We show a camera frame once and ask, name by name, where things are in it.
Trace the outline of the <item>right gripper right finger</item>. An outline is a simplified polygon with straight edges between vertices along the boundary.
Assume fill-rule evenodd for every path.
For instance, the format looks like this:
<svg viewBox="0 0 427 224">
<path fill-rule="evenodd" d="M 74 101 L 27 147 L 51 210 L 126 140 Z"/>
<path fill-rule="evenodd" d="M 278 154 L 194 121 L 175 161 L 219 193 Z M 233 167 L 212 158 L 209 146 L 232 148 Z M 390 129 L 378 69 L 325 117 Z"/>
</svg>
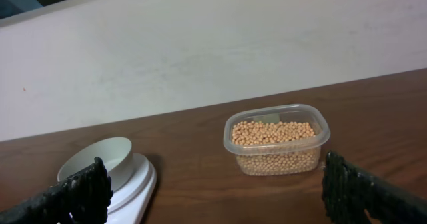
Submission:
<svg viewBox="0 0 427 224">
<path fill-rule="evenodd" d="M 330 151 L 322 179 L 322 201 L 333 223 L 425 223 L 426 200 L 353 165 Z"/>
</svg>

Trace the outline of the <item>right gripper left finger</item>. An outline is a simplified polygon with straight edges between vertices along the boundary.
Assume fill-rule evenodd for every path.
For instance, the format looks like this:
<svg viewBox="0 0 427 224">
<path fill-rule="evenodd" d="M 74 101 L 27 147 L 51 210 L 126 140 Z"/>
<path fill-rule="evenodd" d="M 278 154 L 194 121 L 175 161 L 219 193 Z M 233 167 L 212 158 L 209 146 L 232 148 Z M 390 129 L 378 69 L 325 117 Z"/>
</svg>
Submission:
<svg viewBox="0 0 427 224">
<path fill-rule="evenodd" d="M 1 224 L 104 224 L 113 197 L 112 180 L 103 160 L 1 212 Z"/>
</svg>

